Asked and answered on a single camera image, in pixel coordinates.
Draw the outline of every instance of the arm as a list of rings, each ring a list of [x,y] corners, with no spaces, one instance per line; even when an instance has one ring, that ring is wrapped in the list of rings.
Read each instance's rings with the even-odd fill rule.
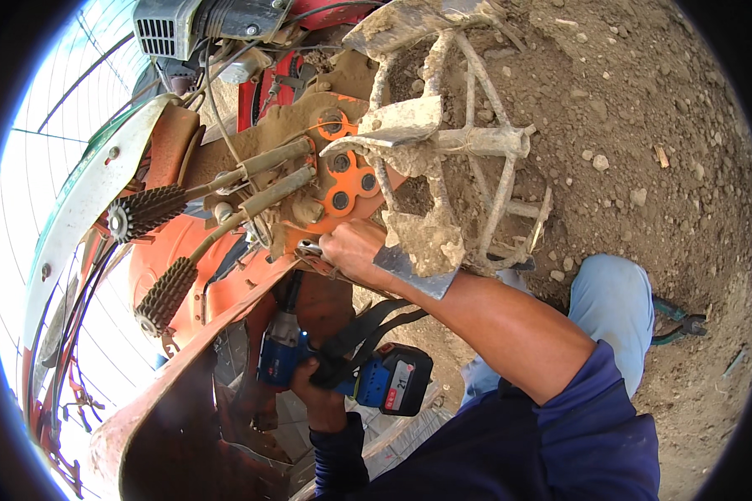
[[[440,301],[432,299],[372,264],[385,237],[380,226],[352,220],[323,235],[320,246],[351,279],[425,309],[538,405],[559,395],[596,348],[554,308],[492,278],[460,272]]]
[[[315,358],[295,369],[290,387],[306,404],[310,442],[315,447],[315,496],[341,496],[370,482],[362,443],[365,431],[358,413],[346,413],[342,394],[310,384],[318,369]]]

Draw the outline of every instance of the hand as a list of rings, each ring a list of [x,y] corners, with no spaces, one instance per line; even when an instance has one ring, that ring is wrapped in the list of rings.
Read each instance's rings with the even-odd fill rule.
[[[318,370],[317,358],[304,360],[292,373],[290,389],[306,405],[306,419],[310,429],[322,433],[337,433],[348,425],[345,396],[324,390],[310,383],[310,376]]]
[[[395,279],[373,264],[387,232],[370,220],[354,219],[321,236],[323,258],[351,280],[372,288],[393,290]]]

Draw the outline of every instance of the forearm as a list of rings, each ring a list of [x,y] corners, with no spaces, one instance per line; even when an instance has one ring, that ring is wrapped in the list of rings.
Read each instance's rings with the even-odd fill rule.
[[[346,426],[334,433],[310,429],[315,446],[315,495],[347,494],[358,491],[370,482],[362,443],[365,431],[358,413],[349,412]]]
[[[539,405],[559,395],[596,348],[566,316],[495,279],[461,272],[441,301],[398,280],[391,288],[460,336]]]

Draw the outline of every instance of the bolt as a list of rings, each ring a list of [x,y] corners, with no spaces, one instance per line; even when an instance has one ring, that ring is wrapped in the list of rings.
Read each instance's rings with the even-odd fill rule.
[[[348,167],[351,166],[351,160],[348,158],[348,155],[345,153],[341,153],[340,155],[337,155],[334,157],[334,171],[335,172],[345,172],[348,170]]]
[[[325,122],[341,122],[342,119],[337,115],[327,116]],[[336,134],[342,130],[342,124],[328,124],[323,126],[331,134]]]
[[[376,176],[373,174],[366,174],[362,176],[362,189],[369,192],[376,187]]]
[[[348,207],[348,195],[346,192],[334,193],[334,196],[331,198],[331,205],[338,211]]]

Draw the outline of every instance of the blue sleeve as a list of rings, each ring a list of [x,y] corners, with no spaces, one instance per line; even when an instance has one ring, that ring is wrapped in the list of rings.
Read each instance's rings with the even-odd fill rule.
[[[599,341],[565,390],[534,411],[555,498],[658,498],[654,419],[636,416],[609,344]]]
[[[315,496],[342,497],[371,481],[362,459],[362,419],[357,412],[348,412],[346,417],[348,425],[338,433],[310,430],[310,441],[315,446]]]

